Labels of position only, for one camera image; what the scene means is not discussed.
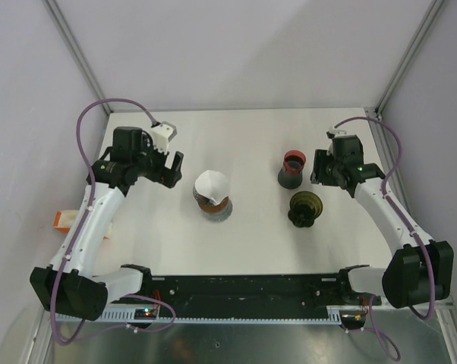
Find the clear glass dripper cone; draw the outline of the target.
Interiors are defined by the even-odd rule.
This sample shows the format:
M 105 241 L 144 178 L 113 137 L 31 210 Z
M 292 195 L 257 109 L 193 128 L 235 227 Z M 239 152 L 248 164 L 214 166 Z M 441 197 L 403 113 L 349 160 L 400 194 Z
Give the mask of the clear glass dripper cone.
M 195 200 L 197 201 L 197 203 L 198 203 L 198 205 L 200 207 L 202 207 L 202 206 L 213 206 L 213 202 L 211 201 L 211 199 L 201 195 L 197 191 L 196 187 L 193 187 L 193 196 L 194 196 Z

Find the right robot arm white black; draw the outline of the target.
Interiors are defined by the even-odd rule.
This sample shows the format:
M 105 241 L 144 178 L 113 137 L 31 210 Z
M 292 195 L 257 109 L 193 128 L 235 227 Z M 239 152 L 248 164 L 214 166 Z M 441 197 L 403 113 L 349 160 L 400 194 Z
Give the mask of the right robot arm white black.
M 392 258 L 387 268 L 356 266 L 336 285 L 336 296 L 353 304 L 363 293 L 384 296 L 395 308 L 445 300 L 450 295 L 454 252 L 436 241 L 404 210 L 391 190 L 383 190 L 384 173 L 364 162 L 355 135 L 330 133 L 328 149 L 314 155 L 312 184 L 340 187 L 355 199 L 383 235 Z

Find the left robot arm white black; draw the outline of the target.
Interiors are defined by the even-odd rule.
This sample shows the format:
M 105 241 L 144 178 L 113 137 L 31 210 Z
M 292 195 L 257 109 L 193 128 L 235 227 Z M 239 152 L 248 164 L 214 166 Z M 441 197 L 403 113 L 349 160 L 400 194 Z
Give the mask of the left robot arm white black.
M 139 178 L 173 188 L 180 181 L 183 154 L 176 152 L 166 167 L 176 128 L 163 122 L 143 130 L 116 127 L 112 144 L 95 161 L 87 177 L 84 200 L 64 243 L 49 265 L 35 267 L 30 283 L 49 312 L 95 321 L 107 304 L 129 296 L 145 303 L 153 284 L 144 279 L 148 269 L 122 265 L 117 271 L 95 274 L 96 257 L 115 213 Z

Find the white paper coffee filter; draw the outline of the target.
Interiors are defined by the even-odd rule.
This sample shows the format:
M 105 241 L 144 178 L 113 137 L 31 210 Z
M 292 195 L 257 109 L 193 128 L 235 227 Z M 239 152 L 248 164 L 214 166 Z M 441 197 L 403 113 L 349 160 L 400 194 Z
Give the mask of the white paper coffee filter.
M 229 196 L 229 180 L 222 172 L 206 170 L 195 180 L 194 189 L 217 206 Z

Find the red black coffee dripper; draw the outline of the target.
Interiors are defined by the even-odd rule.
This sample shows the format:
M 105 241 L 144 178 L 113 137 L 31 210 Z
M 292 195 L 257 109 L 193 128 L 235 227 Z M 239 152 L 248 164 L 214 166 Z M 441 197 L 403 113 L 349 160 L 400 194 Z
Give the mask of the red black coffee dripper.
M 303 169 L 306 156 L 299 150 L 290 150 L 284 155 L 282 167 L 278 173 L 279 185 L 287 190 L 300 187 L 303 181 Z

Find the olive green dripper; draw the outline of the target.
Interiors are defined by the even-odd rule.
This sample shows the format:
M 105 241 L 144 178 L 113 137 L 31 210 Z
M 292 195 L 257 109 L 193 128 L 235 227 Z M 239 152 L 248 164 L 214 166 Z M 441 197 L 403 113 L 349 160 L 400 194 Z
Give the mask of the olive green dripper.
M 297 228 L 311 228 L 323 212 L 323 202 L 311 191 L 300 191 L 289 201 L 288 219 Z

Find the clear glass carafe server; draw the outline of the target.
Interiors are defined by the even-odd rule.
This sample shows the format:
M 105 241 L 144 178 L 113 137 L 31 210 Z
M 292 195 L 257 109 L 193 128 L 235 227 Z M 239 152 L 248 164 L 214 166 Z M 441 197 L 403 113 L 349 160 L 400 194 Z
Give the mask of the clear glass carafe server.
M 232 201 L 229 198 L 226 198 L 220 204 L 216 206 L 204 206 L 202 210 L 208 220 L 222 222 L 231 216 L 233 205 Z

